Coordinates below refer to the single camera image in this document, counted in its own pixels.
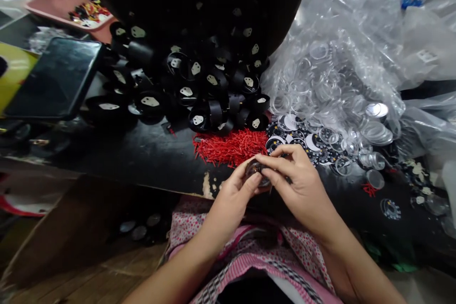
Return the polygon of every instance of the pink patterned clothing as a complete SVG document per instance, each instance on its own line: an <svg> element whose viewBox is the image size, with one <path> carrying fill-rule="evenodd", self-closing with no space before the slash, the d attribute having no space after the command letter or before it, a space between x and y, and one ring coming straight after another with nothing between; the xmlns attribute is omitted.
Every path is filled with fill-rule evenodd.
<svg viewBox="0 0 456 304"><path fill-rule="evenodd" d="M211 205L210 200L182 197L172 215L168 258L172 258L198 232ZM251 268L287 280L304 303L342 303L335 296L314 238L296 221L284 226L258 214L246 214L233 238L219 254L209 274L211 279L191 303L215 303L230 282Z"/></svg>

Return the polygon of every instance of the black fabric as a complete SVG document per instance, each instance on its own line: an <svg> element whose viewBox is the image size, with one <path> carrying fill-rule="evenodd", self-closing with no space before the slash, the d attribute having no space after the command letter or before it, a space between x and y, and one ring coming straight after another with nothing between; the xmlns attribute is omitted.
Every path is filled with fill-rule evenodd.
<svg viewBox="0 0 456 304"><path fill-rule="evenodd" d="M228 284L217 303L280 303L293 304L290 298L268 277L252 277Z"/></svg>

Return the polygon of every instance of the person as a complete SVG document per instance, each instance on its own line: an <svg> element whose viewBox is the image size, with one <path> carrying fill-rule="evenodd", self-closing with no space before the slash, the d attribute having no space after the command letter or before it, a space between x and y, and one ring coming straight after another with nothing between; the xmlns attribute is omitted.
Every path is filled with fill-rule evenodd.
<svg viewBox="0 0 456 304"><path fill-rule="evenodd" d="M300 145L254 158L268 168L243 182L251 159L245 161L211 207L203 199L181 201L169 260L124 304L405 303L335 210ZM246 213L248 201L264 191L262 177L298 222Z"/></svg>

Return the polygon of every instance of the hand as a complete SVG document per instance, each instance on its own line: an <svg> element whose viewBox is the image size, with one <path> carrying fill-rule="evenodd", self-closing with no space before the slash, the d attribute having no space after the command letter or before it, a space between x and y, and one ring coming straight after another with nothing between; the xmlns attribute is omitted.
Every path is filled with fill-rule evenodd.
<svg viewBox="0 0 456 304"><path fill-rule="evenodd" d="M239 165L222 185L217 198L206 216L201 233L210 237L211 244L220 252L239 227L246 212L248 201L263 191L258 189L263 176L254 173L243 182L247 164L253 159Z"/></svg>
<svg viewBox="0 0 456 304"><path fill-rule="evenodd" d="M288 157L278 158L283 154ZM262 174L269 178L298 221L317 237L326 238L331 233L328 229L341 219L302 146L280 145L270 157L257 155L255 158L270 167L263 169Z"/></svg>

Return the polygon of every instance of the workbench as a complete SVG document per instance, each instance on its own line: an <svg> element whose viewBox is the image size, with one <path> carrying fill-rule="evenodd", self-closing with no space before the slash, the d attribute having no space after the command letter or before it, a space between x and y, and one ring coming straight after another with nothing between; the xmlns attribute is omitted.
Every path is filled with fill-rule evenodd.
<svg viewBox="0 0 456 304"><path fill-rule="evenodd" d="M160 189L216 198L221 182L233 170L195 158L192 144L195 133L190 129L173 135L165 126L166 119L153 125L138 120L128 131L92 130L75 137L71 151L47 160L29 155L27 148L2 149L0 155L3 163L15 159L142 185L150 187L151 191ZM349 227L433 251L451 253L456 250L456 240L444 233L439 218L424 208L410 205L409 185L399 173L384 173L385 187L377 191L375 197L370 197L362 186L366 182L365 171L358 166L349 177L338 176L323 165L318 165L317 170L331 201ZM400 207L400 220L383 215L382 199L390 199ZM271 194L255 196L249 207L270 215L290 215L275 190Z"/></svg>

